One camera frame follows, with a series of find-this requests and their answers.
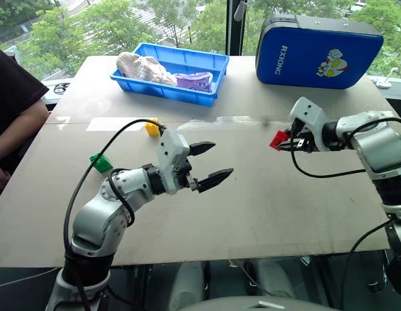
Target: yellow block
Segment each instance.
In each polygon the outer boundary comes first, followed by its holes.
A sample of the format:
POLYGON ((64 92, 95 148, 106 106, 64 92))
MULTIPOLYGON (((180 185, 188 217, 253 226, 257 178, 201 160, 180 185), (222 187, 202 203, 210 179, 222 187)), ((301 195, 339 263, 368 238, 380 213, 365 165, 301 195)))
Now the yellow block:
MULTIPOLYGON (((159 118, 150 118, 150 120, 159 122, 159 118)), ((160 135, 159 127, 152 123, 146 122, 146 131, 150 136, 158 136, 160 135)))

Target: black cable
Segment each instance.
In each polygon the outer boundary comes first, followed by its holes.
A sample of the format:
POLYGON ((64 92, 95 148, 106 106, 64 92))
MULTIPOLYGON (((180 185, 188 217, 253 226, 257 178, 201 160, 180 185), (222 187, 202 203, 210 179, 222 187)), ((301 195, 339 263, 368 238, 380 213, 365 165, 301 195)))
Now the black cable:
POLYGON ((59 268, 53 268, 53 269, 47 270, 47 271, 39 273, 39 274, 31 275, 30 277, 24 277, 22 279, 17 279, 17 280, 14 280, 14 281, 6 282, 6 283, 3 283, 3 284, 0 284, 0 288, 3 288, 5 286, 9 286, 9 285, 13 285, 13 284, 17 284, 19 282, 35 279, 36 277, 41 277, 42 275, 46 275, 46 274, 51 273, 51 272, 56 271, 56 270, 59 270, 59 268))
POLYGON ((379 120, 373 120, 370 121, 366 124, 363 124, 356 128, 353 132, 350 133, 350 135, 346 138, 345 143, 344 143, 344 148, 350 144, 350 140, 353 138, 353 136, 357 133, 360 132, 362 129, 367 128, 369 126, 382 123, 382 122, 387 122, 387 121, 393 121, 393 122, 399 122, 401 124, 401 119, 400 118, 395 118, 395 117, 389 117, 389 118, 383 118, 379 120))
POLYGON ((134 125, 138 122, 148 122, 148 123, 152 123, 154 125, 157 125, 161 130, 165 129, 165 126, 157 123, 156 121, 150 120, 150 119, 137 119, 134 121, 131 121, 130 123, 124 125, 117 133, 115 133, 115 135, 108 141, 108 143, 105 145, 105 147, 103 147, 103 149, 101 150, 101 152, 97 155, 97 157, 94 159, 94 161, 88 166, 88 168, 86 169, 86 171, 84 172, 84 175, 82 175, 80 181, 78 182, 78 185, 76 186, 76 188, 74 189, 71 199, 69 200, 68 203, 68 207, 66 209, 66 214, 65 214, 65 220, 63 222, 63 245, 65 246, 65 252, 68 253, 69 255, 73 255, 72 254, 72 250, 71 250, 71 246, 69 243, 69 219, 71 217, 71 212, 72 212, 72 208, 73 208, 73 203, 76 199, 76 196, 79 193, 79 190, 82 186, 82 184, 84 183, 86 177, 88 176, 89 172, 91 171, 91 169, 93 168, 93 165, 98 162, 98 160, 102 157, 102 155, 104 154, 104 152, 108 149, 108 147, 112 144, 112 142, 124 131, 126 130, 128 127, 130 127, 131 125, 134 125))
MULTIPOLYGON (((65 220, 63 221, 63 246, 65 247, 66 255, 69 255, 70 257, 74 257, 74 253, 73 253, 71 245, 69 243, 69 220, 71 218, 74 201, 76 199, 76 196, 79 193, 79 190, 80 190, 82 184, 84 183, 86 177, 88 176, 89 172, 93 168, 94 164, 98 162, 98 160, 102 157, 104 152, 109 148, 109 146, 114 142, 114 140, 128 127, 130 127, 131 125, 134 125, 136 123, 139 123, 139 122, 148 122, 148 123, 152 123, 152 124, 158 126, 160 133, 162 133, 165 129, 165 126, 159 124, 156 121, 150 120, 150 119, 137 119, 137 120, 131 121, 128 124, 124 125, 117 133, 115 133, 114 136, 105 145, 105 147, 103 147, 101 152, 98 153, 97 157, 88 166, 88 168, 84 172, 84 175, 82 175, 80 181, 76 185, 76 187, 72 193, 71 199, 69 200, 68 206, 66 208, 65 220)), ((91 311, 90 306, 89 306, 89 301, 86 297, 84 286, 82 284, 82 281, 80 280, 79 274, 77 273, 77 271, 75 269, 73 269, 73 270, 74 270, 73 274, 74 274, 74 278, 75 278, 76 287, 78 288, 82 303, 84 305, 84 309, 85 309, 85 311, 91 311)))
POLYGON ((265 294, 276 297, 274 293, 270 292, 269 290, 265 289, 263 286, 261 286, 257 281, 255 281, 252 276, 246 271, 246 269, 243 267, 243 265, 239 262, 239 260, 235 259, 236 264, 239 266, 239 268, 242 270, 244 275, 247 277, 247 279, 254 284, 257 288, 261 290, 261 292, 264 292, 265 294))
POLYGON ((118 172, 120 172, 122 170, 128 170, 128 169, 126 169, 126 168, 115 168, 115 169, 113 169, 108 175, 108 183, 109 183, 109 186, 111 187, 112 192, 114 192, 114 194, 117 197, 117 199, 121 201, 121 203, 123 204, 123 206, 126 208, 126 210, 129 212, 129 214, 131 216, 131 220, 127 225, 129 227, 135 221, 134 211, 131 208, 130 204, 128 204, 128 202, 121 195, 121 193, 119 192, 118 188, 116 188, 116 186, 114 184, 114 180, 113 180, 114 174, 117 174, 118 172))
MULTIPOLYGON (((355 130, 353 130, 349 134, 349 136, 347 136, 347 138, 345 139, 344 145, 343 145, 343 149, 350 144, 350 141, 354 137, 354 135, 356 135, 362 129, 367 128, 367 127, 372 126, 372 125, 375 125, 375 124, 378 124, 378 123, 387 122, 387 121, 399 122, 401 124, 401 119, 395 118, 395 117, 383 118, 383 119, 373 120, 373 121, 370 121, 368 123, 365 123, 365 124, 357 127, 355 130)), ((295 139, 295 130, 292 128, 292 130, 291 130, 291 158, 292 158, 292 163, 294 164, 295 168, 299 172, 303 173, 304 175, 307 175, 307 176, 313 177, 313 178, 332 178, 332 177, 340 177, 340 176, 358 174, 358 173, 365 172, 364 169, 360 169, 360 170, 350 170, 348 172, 341 172, 341 173, 335 173, 335 174, 329 174, 329 175, 314 175, 314 174, 308 173, 308 172, 304 171, 301 167, 299 167, 299 165, 297 163, 297 160, 296 160, 295 154, 294 154, 294 148, 293 148, 293 140, 294 139, 295 139)))
POLYGON ((75 280, 76 287, 78 288, 79 296, 81 297, 82 304, 85 311, 91 311, 91 306, 89 305, 88 297, 86 297, 84 285, 82 284, 81 278, 76 270, 72 269, 73 277, 75 280))
POLYGON ((357 174, 357 173, 365 172, 365 170, 350 170, 348 172, 335 173, 335 174, 329 174, 329 175, 314 175, 314 174, 311 174, 311 173, 307 173, 301 167, 299 167, 299 165, 297 163, 297 160, 295 158, 294 149, 293 149, 293 140, 294 139, 295 139, 295 131, 292 130, 291 131, 291 158, 292 158, 292 163, 295 166, 295 168, 299 172, 303 173, 304 175, 307 175, 307 176, 313 177, 313 178, 331 178, 331 177, 339 177, 339 176, 344 176, 344 175, 351 175, 351 174, 357 174))
POLYGON ((382 223, 381 225, 378 225, 377 227, 374 227, 373 229, 371 229, 370 231, 366 232, 364 235, 362 235, 356 243, 354 243, 353 247, 351 248, 351 250, 349 251, 349 255, 345 261, 345 265, 344 265, 344 272, 343 272, 343 278, 341 279, 341 295, 340 295, 340 305, 339 308, 340 310, 344 310, 344 293, 345 293, 345 279, 347 276, 347 270, 349 269, 349 262, 351 259, 351 256, 354 254, 356 248, 359 246, 359 244, 361 242, 363 242, 363 240, 365 238, 367 238, 369 235, 371 235, 372 233, 376 232, 377 230, 391 224, 392 220, 388 220, 384 223, 382 223))
POLYGON ((137 308, 141 311, 147 311, 147 309, 145 309, 143 306, 139 305, 138 303, 136 303, 134 301, 130 301, 128 299, 125 299, 125 298, 121 297, 119 294, 115 293, 110 285, 107 285, 106 289, 111 294, 111 296, 114 297, 114 299, 116 299, 126 305, 133 306, 134 308, 137 308))

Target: glass window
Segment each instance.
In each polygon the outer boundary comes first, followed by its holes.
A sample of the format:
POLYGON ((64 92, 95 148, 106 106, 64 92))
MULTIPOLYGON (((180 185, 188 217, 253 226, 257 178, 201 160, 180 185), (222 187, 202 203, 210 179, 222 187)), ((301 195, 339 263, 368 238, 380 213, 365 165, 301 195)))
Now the glass window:
POLYGON ((226 0, 0 0, 0 48, 40 80, 141 42, 224 53, 225 31, 226 0))
POLYGON ((367 71, 401 78, 401 1, 398 0, 249 0, 245 18, 243 55, 255 55, 260 28, 270 14, 300 14, 366 22, 384 37, 384 45, 367 71))

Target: blue bag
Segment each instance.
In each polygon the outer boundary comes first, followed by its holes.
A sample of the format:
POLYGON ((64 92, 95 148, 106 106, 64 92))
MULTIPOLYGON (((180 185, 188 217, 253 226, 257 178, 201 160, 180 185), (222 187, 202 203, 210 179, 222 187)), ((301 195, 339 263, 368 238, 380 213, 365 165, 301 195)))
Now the blue bag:
POLYGON ((271 15, 260 33, 257 76, 268 84, 345 89, 363 76, 382 44, 366 23, 271 15))

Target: person's arm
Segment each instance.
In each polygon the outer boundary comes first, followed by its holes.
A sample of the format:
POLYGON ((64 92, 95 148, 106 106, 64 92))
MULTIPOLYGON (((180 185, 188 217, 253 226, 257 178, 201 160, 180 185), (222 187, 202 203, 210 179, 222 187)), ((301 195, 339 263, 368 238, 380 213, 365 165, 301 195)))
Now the person's arm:
POLYGON ((22 111, 0 135, 0 159, 19 148, 30 136, 38 132, 48 117, 41 100, 22 111))

